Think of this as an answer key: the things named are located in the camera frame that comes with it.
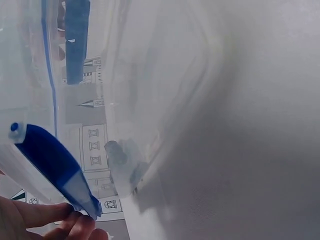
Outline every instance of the transparent plastic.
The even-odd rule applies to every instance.
[[[5,102],[17,99],[0,105],[0,143],[12,142],[13,120],[42,126],[76,158],[98,199],[132,193],[214,84],[225,57],[220,22],[209,25],[198,1],[82,0],[86,32],[85,9],[70,17],[74,0],[2,2],[16,13],[1,8],[0,77]],[[83,49],[72,51],[81,34]],[[10,48],[19,55],[9,57]]]

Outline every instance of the black line drawing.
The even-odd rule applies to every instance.
[[[91,166],[92,165],[101,165],[101,156],[90,156]]]
[[[100,150],[100,142],[89,142],[89,149],[91,150]]]
[[[39,204],[39,199],[38,198],[30,198],[29,203],[30,204]]]
[[[106,209],[117,209],[118,208],[116,200],[106,201],[106,202],[104,202],[104,206]]]
[[[26,191],[21,189],[19,192],[17,192],[15,195],[13,195],[11,200],[26,202]]]
[[[88,130],[89,131],[89,138],[91,137],[99,137],[99,129],[97,128],[96,130]]]

